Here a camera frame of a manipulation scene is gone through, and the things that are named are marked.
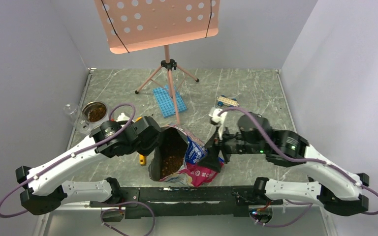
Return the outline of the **yellow plastic scoop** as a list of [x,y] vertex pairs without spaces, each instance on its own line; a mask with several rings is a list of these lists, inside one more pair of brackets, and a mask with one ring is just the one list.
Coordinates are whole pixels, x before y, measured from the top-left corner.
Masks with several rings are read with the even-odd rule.
[[147,157],[144,155],[139,155],[139,164],[145,166],[147,164]]

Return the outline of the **pink pet food bag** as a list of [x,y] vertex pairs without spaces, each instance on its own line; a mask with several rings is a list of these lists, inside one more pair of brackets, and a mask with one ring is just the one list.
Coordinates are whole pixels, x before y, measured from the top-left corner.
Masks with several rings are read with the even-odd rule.
[[169,124],[161,128],[160,144],[148,167],[149,177],[156,182],[199,187],[218,175],[198,165],[207,154],[203,141],[177,124]]

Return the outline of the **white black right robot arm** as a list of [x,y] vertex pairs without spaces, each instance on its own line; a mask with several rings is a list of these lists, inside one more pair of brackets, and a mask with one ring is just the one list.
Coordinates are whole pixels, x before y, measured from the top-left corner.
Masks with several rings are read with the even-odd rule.
[[258,177],[252,190],[257,204],[285,199],[316,204],[340,216],[368,211],[369,200],[362,193],[369,184],[367,174],[345,171],[297,133],[276,130],[260,115],[242,115],[237,122],[239,131],[234,134],[224,126],[225,117],[222,109],[211,110],[210,122],[216,130],[206,143],[207,154],[200,166],[220,172],[233,154],[263,154],[266,161],[301,170],[309,178],[308,182],[284,182]]

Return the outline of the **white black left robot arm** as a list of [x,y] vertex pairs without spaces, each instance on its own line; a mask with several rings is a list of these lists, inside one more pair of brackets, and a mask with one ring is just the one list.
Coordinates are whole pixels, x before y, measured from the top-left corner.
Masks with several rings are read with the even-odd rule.
[[21,206],[33,215],[54,211],[61,205],[93,201],[114,207],[124,201],[119,182],[108,177],[97,182],[70,178],[84,167],[137,152],[147,156],[160,143],[161,127],[144,116],[137,121],[105,121],[79,144],[55,159],[35,168],[16,170]]

